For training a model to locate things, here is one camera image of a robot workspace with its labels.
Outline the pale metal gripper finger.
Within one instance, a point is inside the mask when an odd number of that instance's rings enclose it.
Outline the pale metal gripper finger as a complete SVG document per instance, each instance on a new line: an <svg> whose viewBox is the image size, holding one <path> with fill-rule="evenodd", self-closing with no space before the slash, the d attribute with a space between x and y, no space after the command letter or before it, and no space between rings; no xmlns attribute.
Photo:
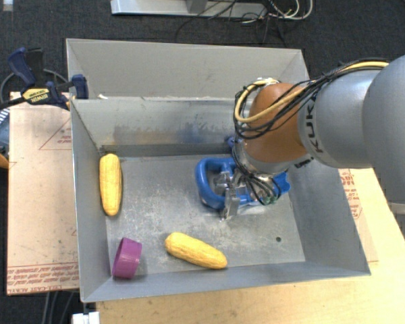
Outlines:
<svg viewBox="0 0 405 324"><path fill-rule="evenodd" d="M224 195L230 188L230 173L222 171L213 178L214 192L216 195Z"/></svg>
<svg viewBox="0 0 405 324"><path fill-rule="evenodd" d="M237 195L234 188L227 188L225 190L225 202L222 210L223 219L229 219L236 216L240 206L240 197Z"/></svg>

